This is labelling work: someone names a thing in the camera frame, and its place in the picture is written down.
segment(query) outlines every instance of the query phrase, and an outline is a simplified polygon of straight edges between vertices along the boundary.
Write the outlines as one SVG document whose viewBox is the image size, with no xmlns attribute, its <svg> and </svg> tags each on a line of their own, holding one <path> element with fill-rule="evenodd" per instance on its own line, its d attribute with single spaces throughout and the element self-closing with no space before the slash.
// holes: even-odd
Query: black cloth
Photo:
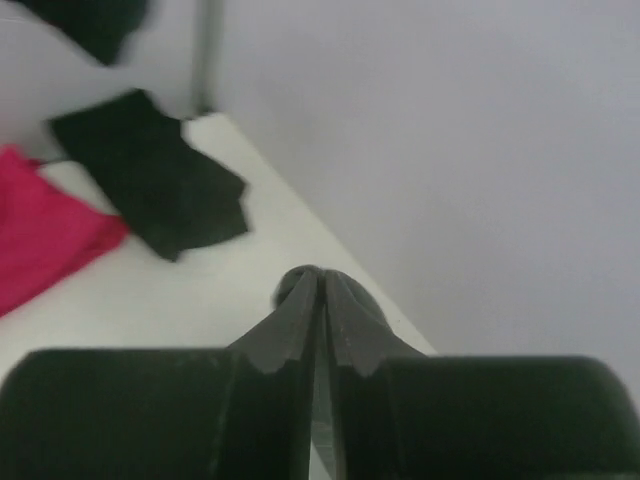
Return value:
<svg viewBox="0 0 640 480">
<path fill-rule="evenodd" d="M 82 164 L 133 233 L 158 255 L 220 243 L 247 232 L 245 182 L 194 150 L 181 122 L 142 91 L 55 118 L 51 131 Z"/>
<path fill-rule="evenodd" d="M 150 0 L 9 0 L 54 26 L 103 65 L 116 62 L 122 43 L 149 10 Z"/>
</svg>

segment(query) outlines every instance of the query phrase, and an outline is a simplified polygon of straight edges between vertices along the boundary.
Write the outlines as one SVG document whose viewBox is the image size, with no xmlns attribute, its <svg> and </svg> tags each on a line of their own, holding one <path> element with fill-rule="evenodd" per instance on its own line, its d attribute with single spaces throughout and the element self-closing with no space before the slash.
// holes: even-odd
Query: red cloth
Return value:
<svg viewBox="0 0 640 480">
<path fill-rule="evenodd" d="M 14 146 L 0 151 L 0 316 L 103 253 L 127 227 L 40 177 Z"/>
</svg>

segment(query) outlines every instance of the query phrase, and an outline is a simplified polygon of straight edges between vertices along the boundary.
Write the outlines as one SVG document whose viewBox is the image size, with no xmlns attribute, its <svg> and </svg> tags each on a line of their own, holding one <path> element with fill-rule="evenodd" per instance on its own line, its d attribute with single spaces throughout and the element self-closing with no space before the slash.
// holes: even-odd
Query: folded cloth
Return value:
<svg viewBox="0 0 640 480">
<path fill-rule="evenodd" d="M 0 151 L 0 316 L 114 249 L 127 234 L 37 174 L 16 147 Z"/>
<path fill-rule="evenodd" d="M 62 31 L 103 65 L 116 62 L 128 34 L 140 27 L 149 0 L 9 0 Z"/>
<path fill-rule="evenodd" d="M 247 232 L 245 182 L 191 148 L 181 122 L 140 91 L 55 118 L 51 131 L 83 165 L 131 230 L 159 256 L 214 245 Z"/>
</svg>

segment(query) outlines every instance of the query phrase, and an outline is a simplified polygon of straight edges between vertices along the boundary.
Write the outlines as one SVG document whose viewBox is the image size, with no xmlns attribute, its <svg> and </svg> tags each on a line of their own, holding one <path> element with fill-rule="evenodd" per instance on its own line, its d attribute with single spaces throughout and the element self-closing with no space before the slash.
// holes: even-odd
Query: black object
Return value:
<svg viewBox="0 0 640 480">
<path fill-rule="evenodd" d="M 9 0 L 60 30 L 103 65 L 116 62 L 127 35 L 140 27 L 149 0 Z"/>
<path fill-rule="evenodd" d="M 27 357 L 0 395 L 0 477 L 306 480 L 324 351 L 334 478 L 638 478 L 638 420 L 601 363 L 427 358 L 345 274 L 285 280 L 226 350 Z"/>
<path fill-rule="evenodd" d="M 50 128 L 161 257 L 175 261 L 183 250 L 247 232 L 244 181 L 187 145 L 181 122 L 143 91 L 55 118 Z"/>
</svg>

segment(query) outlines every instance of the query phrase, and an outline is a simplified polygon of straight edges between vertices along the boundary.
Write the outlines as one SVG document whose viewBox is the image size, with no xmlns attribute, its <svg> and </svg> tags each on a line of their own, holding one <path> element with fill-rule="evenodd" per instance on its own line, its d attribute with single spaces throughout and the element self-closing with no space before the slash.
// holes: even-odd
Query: wall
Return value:
<svg viewBox="0 0 640 480">
<path fill-rule="evenodd" d="M 27 10 L 0 0 L 0 143 L 39 151 L 39 122 L 131 87 L 151 91 L 172 115 L 189 113 L 198 1 L 154 0 L 120 64 L 106 68 Z"/>
<path fill-rule="evenodd" d="M 233 0 L 218 104 L 442 352 L 640 399 L 640 4 Z"/>
</svg>

